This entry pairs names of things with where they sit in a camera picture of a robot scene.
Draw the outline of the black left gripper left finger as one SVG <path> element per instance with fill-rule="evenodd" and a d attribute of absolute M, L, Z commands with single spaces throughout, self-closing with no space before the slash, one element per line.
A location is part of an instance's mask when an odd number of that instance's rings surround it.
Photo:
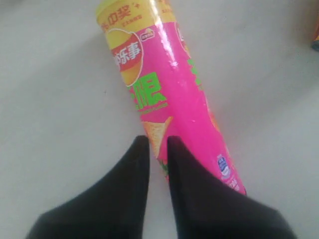
<path fill-rule="evenodd" d="M 28 239 L 140 239 L 150 178 L 150 145 L 137 136 L 97 183 L 42 214 Z"/>

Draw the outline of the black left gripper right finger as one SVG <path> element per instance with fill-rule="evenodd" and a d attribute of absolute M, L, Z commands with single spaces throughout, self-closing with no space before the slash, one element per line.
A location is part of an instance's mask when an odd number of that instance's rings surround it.
<path fill-rule="evenodd" d="M 178 136 L 167 139 L 168 177 L 179 239 L 295 239 L 282 214 L 211 175 Z"/>

